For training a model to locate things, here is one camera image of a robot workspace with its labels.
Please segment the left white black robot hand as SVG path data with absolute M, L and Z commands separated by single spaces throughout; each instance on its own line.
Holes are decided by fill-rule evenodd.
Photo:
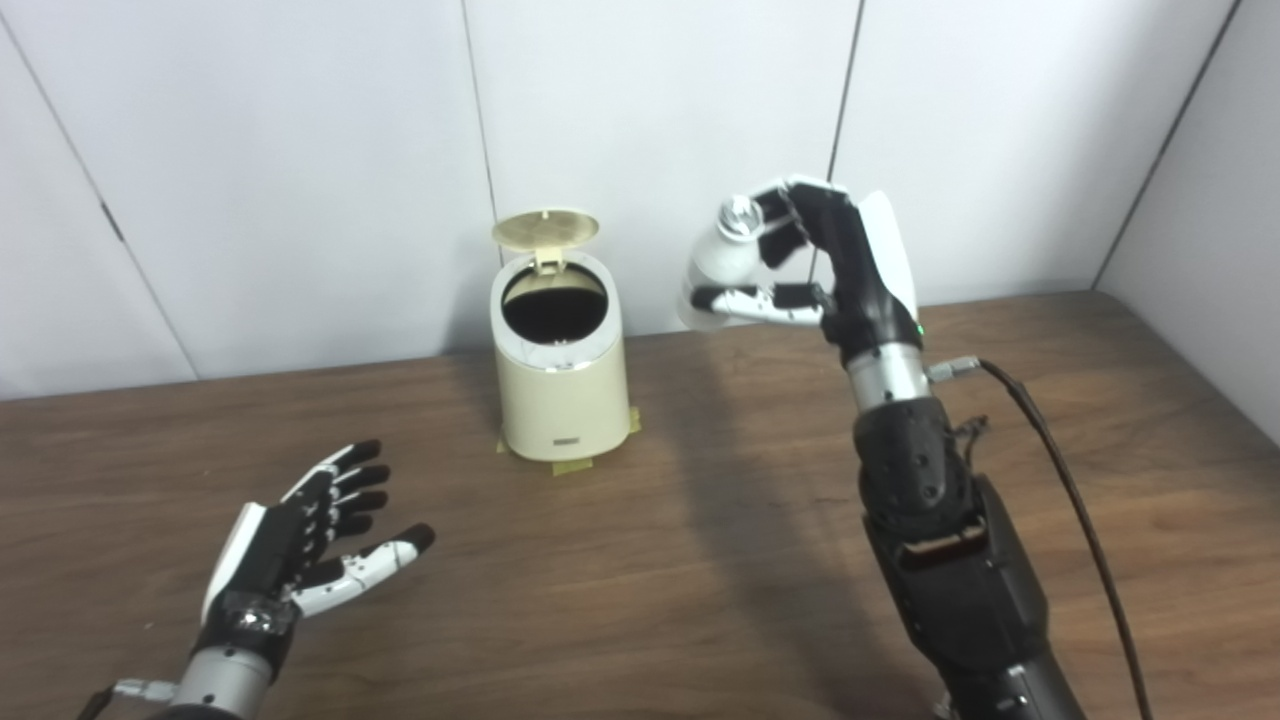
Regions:
M 381 542 L 330 556 L 339 539 L 362 536 L 387 506 L 390 469 L 366 439 L 311 466 L 271 505 L 247 502 L 205 591 L 192 651 L 243 650 L 278 673 L 300 620 L 358 598 L 422 556 L 436 533 L 417 523 Z

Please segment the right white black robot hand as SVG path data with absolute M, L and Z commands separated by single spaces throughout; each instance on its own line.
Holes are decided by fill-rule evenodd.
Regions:
M 833 279 L 763 284 L 794 254 L 826 255 Z M 914 279 L 888 197 L 861 201 L 837 186 L 804 176 L 735 195 L 713 229 L 692 247 L 677 300 L 680 319 L 695 331 L 731 320 L 817 327 L 845 359 L 886 345 L 923 347 Z

